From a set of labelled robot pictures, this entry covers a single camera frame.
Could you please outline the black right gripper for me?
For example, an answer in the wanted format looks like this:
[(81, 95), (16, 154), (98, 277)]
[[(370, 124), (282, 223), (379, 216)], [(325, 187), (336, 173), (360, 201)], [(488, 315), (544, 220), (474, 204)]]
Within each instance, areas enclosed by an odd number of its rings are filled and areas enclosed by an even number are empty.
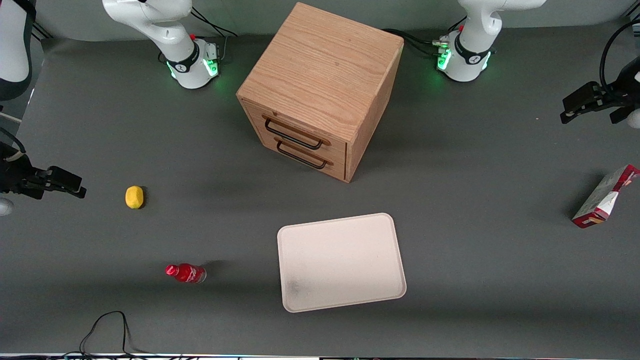
[[(0, 190), (1, 193), (22, 194), (41, 200), (45, 193), (62, 192), (84, 199), (87, 189), (82, 187), (82, 178), (58, 166), (48, 171), (34, 168), (29, 157), (6, 143), (0, 143)], [(30, 189), (25, 181), (30, 178)]]

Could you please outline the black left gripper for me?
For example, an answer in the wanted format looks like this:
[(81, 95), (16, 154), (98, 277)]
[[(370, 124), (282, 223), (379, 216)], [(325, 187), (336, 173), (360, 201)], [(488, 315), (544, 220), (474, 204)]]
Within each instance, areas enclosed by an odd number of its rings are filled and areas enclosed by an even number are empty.
[(631, 114), (631, 106), (638, 109), (640, 102), (640, 58), (624, 66), (617, 76), (617, 93), (613, 87), (602, 82), (589, 81), (562, 100), (563, 112), (560, 121), (563, 125), (571, 122), (577, 116), (602, 110), (612, 110), (609, 119), (613, 125), (626, 120)]

